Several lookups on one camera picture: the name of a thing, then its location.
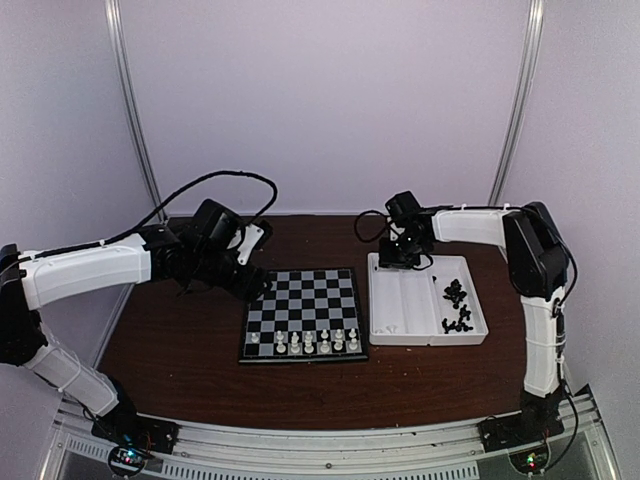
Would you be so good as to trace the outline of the black grey chess board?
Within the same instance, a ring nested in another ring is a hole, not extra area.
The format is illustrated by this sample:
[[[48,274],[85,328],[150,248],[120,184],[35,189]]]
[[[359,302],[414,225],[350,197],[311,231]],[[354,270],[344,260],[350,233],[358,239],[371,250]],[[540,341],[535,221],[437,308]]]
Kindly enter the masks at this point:
[[[359,362],[366,361],[368,342],[366,340],[356,272],[352,267],[279,270],[271,272],[273,285],[245,310],[238,362],[241,364],[284,364],[318,362]],[[356,338],[350,338],[354,328]],[[329,338],[322,339],[322,330],[328,330]],[[335,332],[344,331],[343,350],[334,349]],[[284,354],[276,351],[276,332],[282,331],[283,342],[287,346]],[[306,331],[314,331],[315,352],[307,355],[303,351]],[[260,341],[251,342],[251,333],[259,332]],[[289,341],[293,332],[299,332],[301,352],[289,353]],[[349,349],[352,339],[358,341],[358,349]],[[331,351],[323,354],[320,344],[327,340]]]

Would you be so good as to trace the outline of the white queen chess piece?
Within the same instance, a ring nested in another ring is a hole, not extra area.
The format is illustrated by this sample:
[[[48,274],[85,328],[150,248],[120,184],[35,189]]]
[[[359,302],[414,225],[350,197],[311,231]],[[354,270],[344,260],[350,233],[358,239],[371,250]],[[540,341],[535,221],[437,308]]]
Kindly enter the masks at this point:
[[[303,351],[307,355],[311,355],[315,352],[315,344],[312,339],[306,339],[304,341]]]

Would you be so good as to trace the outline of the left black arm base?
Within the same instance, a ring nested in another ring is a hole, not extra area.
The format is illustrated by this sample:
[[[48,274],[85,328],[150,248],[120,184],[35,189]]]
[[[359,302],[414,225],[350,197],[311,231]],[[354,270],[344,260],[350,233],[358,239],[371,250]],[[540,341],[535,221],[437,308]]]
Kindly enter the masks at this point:
[[[140,452],[171,454],[179,433],[177,423],[141,416],[132,403],[124,401],[91,420],[93,436]]]

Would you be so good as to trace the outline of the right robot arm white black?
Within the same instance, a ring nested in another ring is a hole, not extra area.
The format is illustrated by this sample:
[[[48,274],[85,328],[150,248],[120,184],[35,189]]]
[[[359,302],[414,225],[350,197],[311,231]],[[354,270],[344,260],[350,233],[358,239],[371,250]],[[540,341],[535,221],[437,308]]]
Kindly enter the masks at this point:
[[[546,398],[562,380],[567,269],[575,265],[548,209],[525,206],[424,207],[409,192],[385,203],[389,232],[379,239],[382,268],[421,271],[432,267],[437,243],[462,242],[504,249],[509,279],[520,295],[525,319],[523,390]]]

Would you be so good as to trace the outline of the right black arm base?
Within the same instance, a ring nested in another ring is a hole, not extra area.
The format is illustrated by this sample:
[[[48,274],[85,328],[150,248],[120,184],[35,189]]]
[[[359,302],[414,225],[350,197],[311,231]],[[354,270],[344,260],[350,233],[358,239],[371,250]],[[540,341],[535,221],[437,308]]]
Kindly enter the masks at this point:
[[[564,432],[559,414],[562,393],[544,398],[522,391],[520,411],[503,417],[487,417],[478,423],[480,439],[486,453],[542,442]]]

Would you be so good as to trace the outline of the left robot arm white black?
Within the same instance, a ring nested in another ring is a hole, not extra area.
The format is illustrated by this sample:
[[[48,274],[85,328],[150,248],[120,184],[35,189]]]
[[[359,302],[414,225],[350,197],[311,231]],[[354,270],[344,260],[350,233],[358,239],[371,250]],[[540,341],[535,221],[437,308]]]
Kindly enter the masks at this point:
[[[123,444],[137,442],[144,424],[118,382],[84,361],[56,338],[43,309],[68,299],[117,287],[170,280],[221,288],[243,302],[269,287],[252,254],[273,233],[265,220],[242,219],[206,200],[187,223],[149,224],[117,240],[101,240],[56,251],[1,249],[1,362],[24,367],[103,420]]]

